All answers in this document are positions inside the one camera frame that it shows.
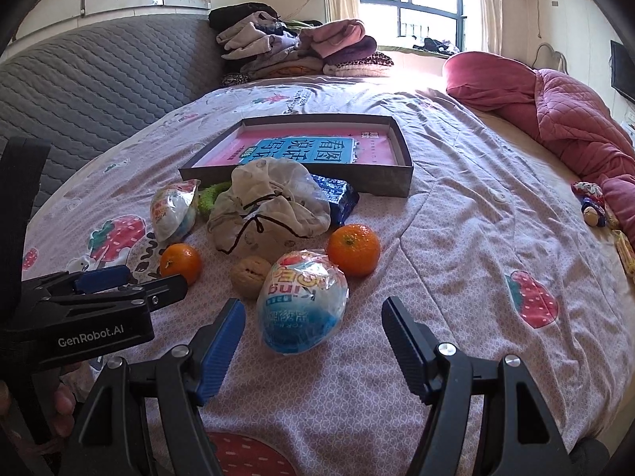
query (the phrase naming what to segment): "pink bedsheet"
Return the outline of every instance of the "pink bedsheet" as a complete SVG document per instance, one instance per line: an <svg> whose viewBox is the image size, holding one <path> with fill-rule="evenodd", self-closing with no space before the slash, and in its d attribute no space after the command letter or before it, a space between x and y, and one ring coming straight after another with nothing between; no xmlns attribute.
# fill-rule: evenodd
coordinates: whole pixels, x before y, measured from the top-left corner
<svg viewBox="0 0 635 476"><path fill-rule="evenodd" d="M494 111L556 154L580 179L600 184L635 244L633 144L595 91L559 71L534 71L483 52L452 57L443 75L450 96Z"/></svg>

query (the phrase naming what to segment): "plastic wrapper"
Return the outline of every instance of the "plastic wrapper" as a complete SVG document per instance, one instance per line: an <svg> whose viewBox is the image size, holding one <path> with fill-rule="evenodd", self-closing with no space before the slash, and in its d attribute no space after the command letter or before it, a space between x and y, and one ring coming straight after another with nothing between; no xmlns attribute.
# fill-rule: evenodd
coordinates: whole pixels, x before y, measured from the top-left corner
<svg viewBox="0 0 635 476"><path fill-rule="evenodd" d="M207 222L215 248L270 263L331 225L326 195L303 165L264 157L232 172L232 185L218 195Z"/></svg>
<svg viewBox="0 0 635 476"><path fill-rule="evenodd" d="M631 247L629 239L621 231L611 231L611 233L626 275L635 278L635 253L633 253L633 247Z"/></svg>
<svg viewBox="0 0 635 476"><path fill-rule="evenodd" d="M571 185L571 190L580 200L590 198L596 204L604 207L602 188L594 182L574 182L574 184Z"/></svg>
<svg viewBox="0 0 635 476"><path fill-rule="evenodd" d="M589 209L589 208L595 210L597 223L589 223L589 221L587 219L587 216L586 216L586 210ZM604 226L606 226L606 213L604 212L604 207L599 205L592 198L584 197L582 199L582 215L585 217L585 219L584 219L585 222L587 224L589 224L589 225L592 225L593 227L604 227Z"/></svg>
<svg viewBox="0 0 635 476"><path fill-rule="evenodd" d="M606 212L606 225L608 225L609 229L614 231L621 230L622 226L620 221L607 203L604 204L604 211Z"/></svg>
<svg viewBox="0 0 635 476"><path fill-rule="evenodd" d="M280 354L306 352L337 332L347 300L346 278L326 254L285 254L274 263L258 297L260 337Z"/></svg>
<svg viewBox="0 0 635 476"><path fill-rule="evenodd" d="M192 230L198 207L198 179L175 182L152 197L150 216L157 241L179 243Z"/></svg>
<svg viewBox="0 0 635 476"><path fill-rule="evenodd" d="M328 199L331 207L331 226L334 228L342 227L353 208L360 201L360 194L346 181L329 179L319 175L312 177Z"/></svg>

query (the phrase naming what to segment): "finger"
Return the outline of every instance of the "finger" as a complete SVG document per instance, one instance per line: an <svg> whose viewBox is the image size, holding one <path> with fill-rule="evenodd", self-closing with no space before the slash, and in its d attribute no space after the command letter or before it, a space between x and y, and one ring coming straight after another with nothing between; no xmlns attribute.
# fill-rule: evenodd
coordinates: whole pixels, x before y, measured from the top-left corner
<svg viewBox="0 0 635 476"><path fill-rule="evenodd" d="M72 415L57 415L53 417L51 424L55 433L65 439L71 436L75 420Z"/></svg>
<svg viewBox="0 0 635 476"><path fill-rule="evenodd" d="M55 410L61 415L71 415L75 409L75 396L71 389L62 383L53 395L53 402Z"/></svg>
<svg viewBox="0 0 635 476"><path fill-rule="evenodd" d="M4 381L0 381L0 417L4 417L9 413L11 407L11 396L9 395L9 387Z"/></svg>
<svg viewBox="0 0 635 476"><path fill-rule="evenodd" d="M66 365L65 367L62 367L62 371L61 371L60 375L63 376L64 374L68 374L69 372L73 372L74 370L77 370L80 367L81 367L81 362L73 363L71 365Z"/></svg>

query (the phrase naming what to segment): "walnut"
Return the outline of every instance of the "walnut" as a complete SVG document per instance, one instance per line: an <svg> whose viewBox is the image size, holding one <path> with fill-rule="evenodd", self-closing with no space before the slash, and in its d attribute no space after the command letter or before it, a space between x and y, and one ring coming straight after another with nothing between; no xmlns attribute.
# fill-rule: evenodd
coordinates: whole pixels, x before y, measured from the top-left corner
<svg viewBox="0 0 635 476"><path fill-rule="evenodd" d="M265 282L271 263L257 255L250 255L236 263L229 271L229 278L240 296L255 300Z"/></svg>

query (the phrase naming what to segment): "white cloth bag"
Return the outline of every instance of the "white cloth bag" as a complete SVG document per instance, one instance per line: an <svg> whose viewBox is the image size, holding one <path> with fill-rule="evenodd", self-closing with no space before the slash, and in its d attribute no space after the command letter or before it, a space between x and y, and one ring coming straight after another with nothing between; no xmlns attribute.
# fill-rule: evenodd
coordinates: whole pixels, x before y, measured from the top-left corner
<svg viewBox="0 0 635 476"><path fill-rule="evenodd" d="M265 157L234 169L232 187L218 195L207 230L220 252L273 262L299 238L318 236L330 225L328 200L308 170L291 159Z"/></svg>

